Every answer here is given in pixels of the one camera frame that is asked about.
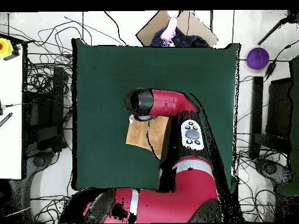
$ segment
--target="red device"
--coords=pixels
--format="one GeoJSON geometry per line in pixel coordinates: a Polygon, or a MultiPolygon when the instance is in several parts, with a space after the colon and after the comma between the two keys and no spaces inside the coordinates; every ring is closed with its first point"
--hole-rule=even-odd
{"type": "Polygon", "coordinates": [[[183,93],[134,89],[126,96],[126,107],[139,121],[171,117],[157,190],[117,188],[101,193],[88,205],[85,222],[221,222],[213,167],[194,104],[183,93]]]}

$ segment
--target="cardboard box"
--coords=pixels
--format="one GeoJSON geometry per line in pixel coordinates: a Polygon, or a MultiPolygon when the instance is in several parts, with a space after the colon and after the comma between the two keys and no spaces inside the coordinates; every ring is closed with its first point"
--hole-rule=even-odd
{"type": "MultiPolygon", "coordinates": [[[[218,39],[211,32],[209,28],[207,28],[198,18],[190,12],[189,19],[189,29],[188,29],[188,18],[189,11],[183,11],[179,17],[177,18],[177,28],[184,34],[188,36],[197,35],[201,38],[205,39],[206,42],[213,47],[218,39]]],[[[136,34],[136,37],[140,40],[143,46],[150,46],[152,43],[152,39],[155,36],[155,33],[164,27],[168,26],[169,16],[164,10],[160,10],[156,15],[152,17],[151,20],[136,34]]]]}

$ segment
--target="dark green board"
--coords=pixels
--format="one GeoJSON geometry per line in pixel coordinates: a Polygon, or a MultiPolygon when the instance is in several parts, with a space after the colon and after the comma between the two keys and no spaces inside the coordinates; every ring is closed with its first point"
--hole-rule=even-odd
{"type": "Polygon", "coordinates": [[[124,97],[134,88],[195,94],[206,110],[231,181],[238,44],[221,50],[72,43],[77,56],[74,188],[156,189],[159,162],[149,150],[125,144],[129,113],[124,97]]]}
{"type": "Polygon", "coordinates": [[[293,87],[290,91],[292,115],[290,121],[290,169],[293,179],[289,184],[277,187],[277,192],[285,196],[299,196],[299,56],[290,62],[293,87]]]}

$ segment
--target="brown cloth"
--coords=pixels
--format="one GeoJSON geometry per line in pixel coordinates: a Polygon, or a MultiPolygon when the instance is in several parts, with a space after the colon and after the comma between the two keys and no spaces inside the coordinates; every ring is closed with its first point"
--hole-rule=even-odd
{"type": "Polygon", "coordinates": [[[163,140],[168,117],[155,117],[149,121],[133,119],[128,126],[126,144],[135,145],[152,151],[148,141],[154,149],[157,158],[161,158],[163,140]]]}

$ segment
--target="white table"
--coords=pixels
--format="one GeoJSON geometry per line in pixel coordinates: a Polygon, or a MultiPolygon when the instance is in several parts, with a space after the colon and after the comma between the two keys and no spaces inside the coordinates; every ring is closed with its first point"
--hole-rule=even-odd
{"type": "MultiPolygon", "coordinates": [[[[22,49],[20,56],[9,61],[0,58],[1,104],[22,103],[22,49]]],[[[13,116],[0,127],[0,179],[21,179],[22,167],[22,105],[8,107],[0,116],[13,116]]]]}

